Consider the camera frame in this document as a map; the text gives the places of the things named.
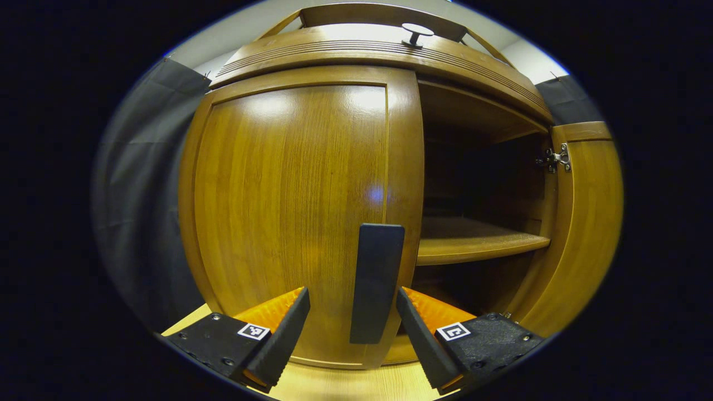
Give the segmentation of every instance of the open cabinet door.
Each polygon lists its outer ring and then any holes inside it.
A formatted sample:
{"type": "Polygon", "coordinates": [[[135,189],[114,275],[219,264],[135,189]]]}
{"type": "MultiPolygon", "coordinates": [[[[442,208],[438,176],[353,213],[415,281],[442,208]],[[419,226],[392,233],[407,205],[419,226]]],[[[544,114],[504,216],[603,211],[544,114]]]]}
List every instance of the open cabinet door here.
{"type": "Polygon", "coordinates": [[[552,242],[535,255],[510,303],[514,320],[548,337],[584,309],[604,279],[619,242],[624,187],[617,149],[603,121],[552,127],[558,166],[552,242]]]}
{"type": "Polygon", "coordinates": [[[404,227],[395,296],[419,244],[420,107],[413,71],[366,66],[280,71],[206,95],[185,145],[179,211],[210,309],[236,315],[308,287],[292,360],[378,367],[400,319],[392,298],[381,341],[350,343],[359,228],[404,227]]]}

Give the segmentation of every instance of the wooden floor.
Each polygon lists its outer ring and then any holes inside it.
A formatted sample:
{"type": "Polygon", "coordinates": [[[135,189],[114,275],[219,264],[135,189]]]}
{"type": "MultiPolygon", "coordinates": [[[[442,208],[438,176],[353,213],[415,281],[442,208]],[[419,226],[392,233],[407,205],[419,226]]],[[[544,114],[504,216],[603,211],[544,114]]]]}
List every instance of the wooden floor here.
{"type": "MultiPolygon", "coordinates": [[[[210,309],[204,304],[162,334],[176,333],[208,314],[210,309]]],[[[267,395],[281,401],[430,401],[441,398],[429,385],[420,362],[373,370],[326,369],[288,362],[277,386],[267,395]]]]}

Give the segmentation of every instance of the white wall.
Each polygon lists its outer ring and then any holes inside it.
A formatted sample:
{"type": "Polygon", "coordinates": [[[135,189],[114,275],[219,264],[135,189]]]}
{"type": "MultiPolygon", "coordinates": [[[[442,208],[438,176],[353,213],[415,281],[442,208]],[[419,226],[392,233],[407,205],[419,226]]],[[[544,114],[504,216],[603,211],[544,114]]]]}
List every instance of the white wall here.
{"type": "MultiPolygon", "coordinates": [[[[216,74],[239,47],[255,40],[293,11],[319,4],[334,3],[336,0],[266,0],[227,16],[223,20],[197,33],[176,49],[171,59],[193,68],[208,78],[215,79],[216,74]]],[[[450,19],[473,29],[485,40],[499,49],[505,57],[534,84],[550,80],[554,76],[569,73],[556,61],[530,42],[517,36],[506,27],[477,14],[464,6],[444,0],[370,0],[374,3],[393,4],[419,9],[431,14],[450,19]]],[[[299,20],[293,21],[284,31],[292,31],[299,26],[299,20]]],[[[473,39],[466,35],[466,43],[486,52],[473,39]]]]}
{"type": "Polygon", "coordinates": [[[215,76],[218,74],[218,71],[225,65],[225,62],[233,55],[235,54],[235,51],[228,51],[225,54],[221,54],[220,56],[206,61],[203,64],[200,64],[199,66],[195,67],[193,70],[198,72],[201,75],[205,75],[205,73],[208,73],[208,79],[211,81],[215,79],[215,76]]]}
{"type": "Polygon", "coordinates": [[[535,85],[554,79],[553,73],[556,76],[569,74],[557,61],[525,39],[504,48],[501,53],[535,85]]]}
{"type": "MultiPolygon", "coordinates": [[[[196,33],[178,45],[169,54],[171,59],[198,71],[198,68],[220,60],[226,52],[235,52],[241,46],[254,41],[259,35],[283,20],[293,11],[305,7],[364,0],[266,0],[239,10],[216,21],[211,26],[196,33]]],[[[475,11],[445,0],[367,0],[371,3],[393,4],[425,11],[467,26],[477,32],[496,49],[504,49],[519,37],[510,29],[475,11]]],[[[299,21],[294,21],[284,32],[297,29],[299,21]]],[[[466,43],[480,51],[485,51],[474,40],[466,38],[466,43]]],[[[212,68],[204,68],[205,73],[212,68]]]]}

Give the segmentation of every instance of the cabinet top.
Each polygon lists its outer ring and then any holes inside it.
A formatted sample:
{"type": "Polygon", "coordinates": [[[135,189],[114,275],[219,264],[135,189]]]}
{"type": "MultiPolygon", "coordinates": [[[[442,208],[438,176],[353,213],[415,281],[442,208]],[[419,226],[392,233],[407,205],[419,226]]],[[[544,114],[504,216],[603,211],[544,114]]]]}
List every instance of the cabinet top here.
{"type": "Polygon", "coordinates": [[[410,33],[378,24],[332,24],[265,36],[240,48],[210,84],[229,83],[274,71],[318,65],[391,66],[443,78],[508,104],[546,126],[552,115],[533,83],[485,53],[439,36],[416,49],[410,33]]]}

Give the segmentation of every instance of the round knob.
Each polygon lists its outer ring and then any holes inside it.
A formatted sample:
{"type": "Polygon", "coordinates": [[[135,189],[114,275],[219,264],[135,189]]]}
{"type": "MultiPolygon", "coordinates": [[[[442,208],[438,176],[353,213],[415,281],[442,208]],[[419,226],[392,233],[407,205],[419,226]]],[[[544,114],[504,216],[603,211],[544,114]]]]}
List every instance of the round knob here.
{"type": "Polygon", "coordinates": [[[423,44],[419,43],[420,35],[423,35],[423,36],[433,36],[434,35],[434,32],[432,30],[426,28],[425,26],[420,26],[420,25],[416,25],[416,24],[401,24],[401,27],[403,29],[406,29],[407,31],[411,32],[411,38],[409,40],[404,39],[401,42],[403,44],[413,46],[416,48],[424,47],[423,44]]]}

